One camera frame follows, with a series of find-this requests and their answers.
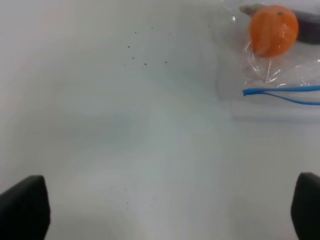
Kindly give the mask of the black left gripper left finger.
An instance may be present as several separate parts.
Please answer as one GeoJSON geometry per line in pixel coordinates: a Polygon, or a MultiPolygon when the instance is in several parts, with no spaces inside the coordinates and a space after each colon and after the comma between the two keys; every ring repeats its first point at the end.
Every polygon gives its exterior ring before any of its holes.
{"type": "Polygon", "coordinates": [[[51,223],[45,178],[31,175],[0,195],[0,238],[43,240],[51,223]]]}

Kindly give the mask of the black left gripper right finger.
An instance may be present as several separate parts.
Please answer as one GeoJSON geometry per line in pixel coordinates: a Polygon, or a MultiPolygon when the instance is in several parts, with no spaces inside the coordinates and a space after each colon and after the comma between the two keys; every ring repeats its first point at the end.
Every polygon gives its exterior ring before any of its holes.
{"type": "Polygon", "coordinates": [[[320,177],[302,172],[295,185],[290,209],[291,220],[299,240],[320,238],[320,177]]]}

